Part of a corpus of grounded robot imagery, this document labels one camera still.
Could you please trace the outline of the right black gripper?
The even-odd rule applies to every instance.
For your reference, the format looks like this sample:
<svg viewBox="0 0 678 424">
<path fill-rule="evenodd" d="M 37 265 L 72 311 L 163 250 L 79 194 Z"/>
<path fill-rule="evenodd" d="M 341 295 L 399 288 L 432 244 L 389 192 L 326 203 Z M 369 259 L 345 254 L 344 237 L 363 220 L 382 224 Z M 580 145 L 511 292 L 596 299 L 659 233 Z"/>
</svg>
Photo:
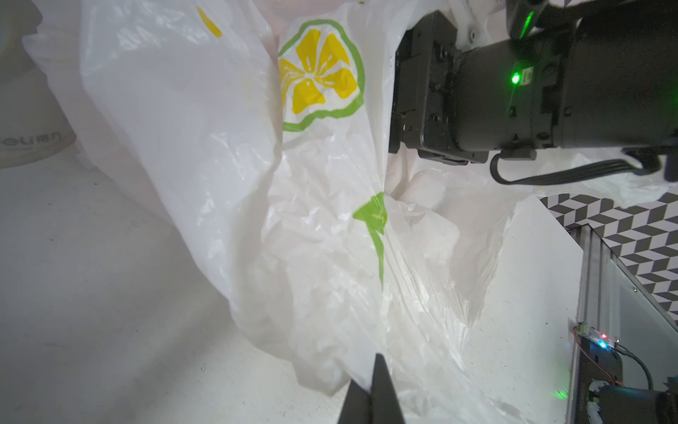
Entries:
<svg viewBox="0 0 678 424">
<path fill-rule="evenodd" d="M 553 148 L 561 29 L 462 51 L 458 29 L 431 12 L 395 53 L 388 151 L 444 164 L 483 164 L 501 151 L 531 160 Z"/>
</svg>

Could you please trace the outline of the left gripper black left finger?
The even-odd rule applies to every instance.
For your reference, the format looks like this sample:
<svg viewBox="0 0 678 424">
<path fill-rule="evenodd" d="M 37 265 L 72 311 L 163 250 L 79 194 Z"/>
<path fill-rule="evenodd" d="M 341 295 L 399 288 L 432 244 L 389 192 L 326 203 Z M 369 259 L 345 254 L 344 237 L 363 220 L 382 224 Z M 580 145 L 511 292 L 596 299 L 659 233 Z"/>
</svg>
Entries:
<svg viewBox="0 0 678 424">
<path fill-rule="evenodd" d="M 362 389 L 355 381 L 351 381 L 337 423 L 371 424 L 372 422 L 371 394 Z"/>
</svg>

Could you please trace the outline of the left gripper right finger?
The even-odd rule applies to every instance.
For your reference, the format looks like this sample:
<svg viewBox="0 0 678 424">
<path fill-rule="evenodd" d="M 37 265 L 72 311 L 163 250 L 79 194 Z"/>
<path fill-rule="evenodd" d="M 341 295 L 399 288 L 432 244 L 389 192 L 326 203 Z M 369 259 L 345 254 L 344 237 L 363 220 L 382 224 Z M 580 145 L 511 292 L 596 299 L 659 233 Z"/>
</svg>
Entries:
<svg viewBox="0 0 678 424">
<path fill-rule="evenodd" d="M 372 424 L 405 424 L 385 357 L 375 356 L 371 389 Z"/>
</svg>

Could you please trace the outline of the white plastic bag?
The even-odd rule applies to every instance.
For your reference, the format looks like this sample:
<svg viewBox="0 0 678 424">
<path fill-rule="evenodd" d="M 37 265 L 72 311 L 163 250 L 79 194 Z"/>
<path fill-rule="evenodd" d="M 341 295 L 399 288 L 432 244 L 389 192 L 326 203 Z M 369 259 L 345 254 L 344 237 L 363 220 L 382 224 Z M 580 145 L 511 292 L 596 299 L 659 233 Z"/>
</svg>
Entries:
<svg viewBox="0 0 678 424">
<path fill-rule="evenodd" d="M 540 189 L 388 157 L 396 49 L 464 1 L 40 1 L 24 39 L 88 159 L 173 223 L 256 347 L 328 395 L 392 370 L 407 420 L 526 423 L 463 349 Z"/>
</svg>

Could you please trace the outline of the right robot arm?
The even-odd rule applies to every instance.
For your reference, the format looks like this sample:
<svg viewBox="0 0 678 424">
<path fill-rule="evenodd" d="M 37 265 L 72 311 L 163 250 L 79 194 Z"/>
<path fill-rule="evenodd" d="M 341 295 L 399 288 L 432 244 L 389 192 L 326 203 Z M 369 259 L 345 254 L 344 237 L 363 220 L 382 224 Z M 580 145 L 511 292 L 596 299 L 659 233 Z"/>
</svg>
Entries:
<svg viewBox="0 0 678 424">
<path fill-rule="evenodd" d="M 388 150 L 450 165 L 532 161 L 541 149 L 619 159 L 523 178 L 560 186 L 621 173 L 677 180 L 677 4 L 510 1 L 508 39 L 463 51 L 441 12 L 395 53 Z"/>
</svg>

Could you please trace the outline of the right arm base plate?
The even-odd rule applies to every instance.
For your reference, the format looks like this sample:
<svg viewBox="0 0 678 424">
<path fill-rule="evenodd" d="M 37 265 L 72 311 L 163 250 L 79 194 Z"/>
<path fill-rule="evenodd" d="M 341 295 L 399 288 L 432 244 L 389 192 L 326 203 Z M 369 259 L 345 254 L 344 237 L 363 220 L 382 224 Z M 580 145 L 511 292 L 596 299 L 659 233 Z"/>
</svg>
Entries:
<svg viewBox="0 0 678 424">
<path fill-rule="evenodd" d="M 572 329 L 576 344 L 572 423 L 676 423 L 677 377 L 669 376 L 664 390 L 654 388 L 649 367 L 629 348 L 587 323 Z M 623 382 L 622 358 L 641 367 L 645 389 Z"/>
</svg>

